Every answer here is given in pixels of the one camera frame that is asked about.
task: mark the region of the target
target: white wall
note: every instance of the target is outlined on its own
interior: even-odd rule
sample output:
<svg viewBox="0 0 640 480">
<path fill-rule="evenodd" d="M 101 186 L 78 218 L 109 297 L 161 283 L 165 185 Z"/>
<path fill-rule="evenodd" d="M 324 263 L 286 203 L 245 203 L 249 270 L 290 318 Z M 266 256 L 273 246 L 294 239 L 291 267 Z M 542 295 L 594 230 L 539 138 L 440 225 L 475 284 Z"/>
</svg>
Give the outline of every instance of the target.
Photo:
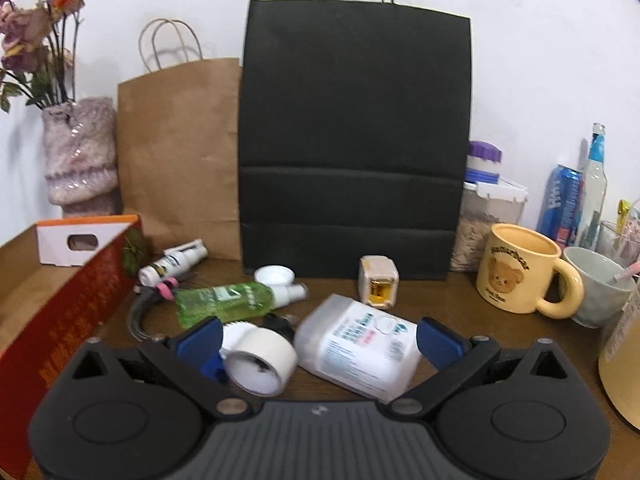
<svg viewBox="0 0 640 480">
<path fill-rule="evenodd" d="M 471 17 L 471 136 L 500 147 L 505 176 L 529 187 L 524 225 L 535 225 L 553 167 L 578 164 L 593 121 L 607 126 L 604 216 L 614 217 L 620 198 L 640 196 L 638 0 L 397 1 Z M 142 73 L 138 33 L 159 16 L 191 23 L 207 57 L 241 56 L 248 0 L 86 2 L 78 73 L 83 96 L 115 97 L 117 83 Z M 167 45 L 163 34 L 161 46 Z M 0 116 L 0 178 L 7 183 L 0 195 L 0 242 L 56 214 L 42 184 L 37 114 L 18 108 L 9 118 Z"/>
</svg>

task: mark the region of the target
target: gray cup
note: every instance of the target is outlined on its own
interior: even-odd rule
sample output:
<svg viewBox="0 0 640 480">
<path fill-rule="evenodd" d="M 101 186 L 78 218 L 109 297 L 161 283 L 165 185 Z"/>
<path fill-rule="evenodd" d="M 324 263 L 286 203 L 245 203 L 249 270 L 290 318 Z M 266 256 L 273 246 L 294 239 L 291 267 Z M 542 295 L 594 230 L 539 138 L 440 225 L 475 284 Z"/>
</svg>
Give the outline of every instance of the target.
<svg viewBox="0 0 640 480">
<path fill-rule="evenodd" d="M 567 247 L 562 259 L 575 267 L 582 277 L 584 300 L 572 319 L 587 328 L 599 328 L 625 305 L 636 282 L 627 278 L 615 285 L 607 282 L 623 268 L 602 254 L 581 247 Z M 564 283 L 561 294 L 564 295 Z"/>
</svg>

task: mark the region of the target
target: green bottle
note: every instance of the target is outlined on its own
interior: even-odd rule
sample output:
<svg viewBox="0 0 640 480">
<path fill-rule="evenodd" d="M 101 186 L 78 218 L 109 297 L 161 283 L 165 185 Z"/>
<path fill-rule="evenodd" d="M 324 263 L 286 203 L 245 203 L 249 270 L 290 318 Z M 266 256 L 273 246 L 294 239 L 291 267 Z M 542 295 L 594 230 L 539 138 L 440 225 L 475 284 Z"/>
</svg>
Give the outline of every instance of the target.
<svg viewBox="0 0 640 480">
<path fill-rule="evenodd" d="M 180 289 L 175 293 L 182 328 L 190 328 L 210 316 L 216 316 L 223 323 L 264 316 L 306 298 L 308 291 L 304 285 L 266 286 L 257 282 Z"/>
</svg>

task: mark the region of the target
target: vase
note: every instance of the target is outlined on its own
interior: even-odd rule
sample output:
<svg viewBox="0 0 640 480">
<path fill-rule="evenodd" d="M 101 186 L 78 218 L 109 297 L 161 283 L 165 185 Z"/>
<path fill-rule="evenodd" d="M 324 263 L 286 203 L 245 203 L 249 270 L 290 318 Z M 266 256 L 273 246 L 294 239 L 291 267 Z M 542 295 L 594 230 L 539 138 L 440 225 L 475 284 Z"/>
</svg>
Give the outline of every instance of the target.
<svg viewBox="0 0 640 480">
<path fill-rule="evenodd" d="M 45 108 L 45 178 L 49 202 L 63 217 L 116 214 L 115 110 L 110 98 Z"/>
</svg>

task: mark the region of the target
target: beverage can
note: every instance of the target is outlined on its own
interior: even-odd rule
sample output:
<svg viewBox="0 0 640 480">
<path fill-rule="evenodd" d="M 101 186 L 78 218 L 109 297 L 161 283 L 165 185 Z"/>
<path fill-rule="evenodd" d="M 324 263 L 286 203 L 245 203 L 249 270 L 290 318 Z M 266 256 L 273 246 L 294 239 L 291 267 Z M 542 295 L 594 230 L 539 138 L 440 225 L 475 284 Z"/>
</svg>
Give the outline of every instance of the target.
<svg viewBox="0 0 640 480">
<path fill-rule="evenodd" d="M 558 164 L 546 188 L 537 231 L 564 249 L 571 241 L 580 202 L 582 173 Z"/>
</svg>

